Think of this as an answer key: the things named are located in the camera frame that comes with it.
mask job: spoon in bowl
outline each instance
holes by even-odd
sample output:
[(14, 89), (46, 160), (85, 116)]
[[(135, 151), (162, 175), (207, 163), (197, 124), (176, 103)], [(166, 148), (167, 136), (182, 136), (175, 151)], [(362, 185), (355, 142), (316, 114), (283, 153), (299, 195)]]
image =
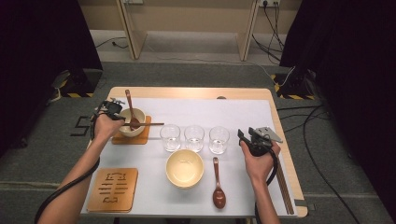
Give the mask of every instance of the spoon in bowl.
[(217, 157), (213, 158), (213, 165), (215, 166), (215, 175), (216, 175), (216, 189), (213, 192), (213, 203), (217, 208), (223, 208), (225, 206), (226, 198), (225, 193), (221, 189), (219, 182), (219, 159)]
[(131, 93), (129, 92), (129, 90), (125, 90), (125, 94), (126, 94), (126, 99), (128, 100), (129, 109), (131, 110), (131, 121), (129, 121), (129, 123), (130, 123), (129, 127), (131, 128), (131, 131), (133, 131), (133, 130), (136, 130), (139, 128), (139, 126), (134, 126), (133, 123), (140, 123), (140, 122), (134, 115), (134, 108), (132, 107)]

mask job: gray carpet floor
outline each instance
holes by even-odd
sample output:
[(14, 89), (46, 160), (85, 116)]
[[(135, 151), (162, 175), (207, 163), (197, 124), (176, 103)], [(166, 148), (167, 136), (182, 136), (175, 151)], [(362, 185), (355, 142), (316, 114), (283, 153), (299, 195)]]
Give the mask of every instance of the gray carpet floor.
[[(104, 73), (93, 97), (61, 98), (49, 104), (27, 136), (28, 146), (12, 148), (0, 159), (0, 224), (33, 222), (38, 206), (53, 192), (53, 186), (62, 181), (89, 142), (89, 132), (84, 135), (84, 129), (75, 128), (78, 118), (89, 117), (115, 86), (269, 89), (279, 109), (309, 208), (307, 217), (282, 219), (282, 222), (354, 223), (330, 184), (360, 223), (393, 223), (362, 169), (348, 157), (346, 144), (328, 108), (321, 107), (305, 127), (306, 143), (314, 161), (308, 155), (302, 126), (312, 108), (282, 110), (321, 105), (325, 100), (319, 95), (315, 100), (278, 98), (272, 79), (257, 65), (103, 63), (103, 67)], [(269, 74), (287, 71), (276, 66), (265, 68)], [(89, 125), (89, 122), (83, 119), (80, 125)], [(137, 222), (130, 219), (122, 223)], [(113, 218), (82, 217), (80, 223), (113, 223)]]

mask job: person's right hand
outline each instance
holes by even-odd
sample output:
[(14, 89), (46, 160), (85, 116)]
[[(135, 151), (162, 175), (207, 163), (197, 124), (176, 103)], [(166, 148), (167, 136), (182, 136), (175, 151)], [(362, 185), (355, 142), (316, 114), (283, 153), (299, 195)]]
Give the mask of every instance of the person's right hand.
[[(265, 183), (274, 166), (273, 158), (269, 153), (265, 153), (260, 157), (252, 156), (244, 141), (241, 141), (240, 145), (245, 155), (245, 165), (250, 180), (252, 182), (260, 181), (261, 183)], [(272, 141), (272, 145), (272, 150), (278, 155), (280, 146), (275, 141)]]

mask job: yellow bowl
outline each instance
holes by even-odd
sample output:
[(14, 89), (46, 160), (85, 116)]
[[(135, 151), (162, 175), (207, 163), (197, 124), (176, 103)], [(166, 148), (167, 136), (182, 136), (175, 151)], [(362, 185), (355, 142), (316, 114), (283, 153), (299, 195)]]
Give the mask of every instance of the yellow bowl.
[(204, 162), (198, 153), (181, 149), (171, 154), (166, 162), (166, 176), (172, 184), (189, 189), (197, 184), (204, 174)]
[[(131, 121), (131, 111), (128, 109), (124, 109), (120, 112), (120, 116), (125, 117), (125, 123), (129, 123)], [(139, 120), (140, 123), (146, 122), (146, 114), (139, 108), (134, 108), (134, 116)], [(127, 137), (135, 137), (143, 132), (145, 129), (144, 126), (140, 126), (136, 130), (131, 131), (129, 126), (120, 127), (120, 132)]]

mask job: wooden trivet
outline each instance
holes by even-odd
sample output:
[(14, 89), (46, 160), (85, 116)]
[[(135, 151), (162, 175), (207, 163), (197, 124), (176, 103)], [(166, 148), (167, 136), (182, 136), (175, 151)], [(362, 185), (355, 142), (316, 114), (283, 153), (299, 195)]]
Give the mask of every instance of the wooden trivet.
[(102, 168), (98, 170), (87, 210), (89, 212), (118, 213), (131, 211), (136, 181), (136, 168)]

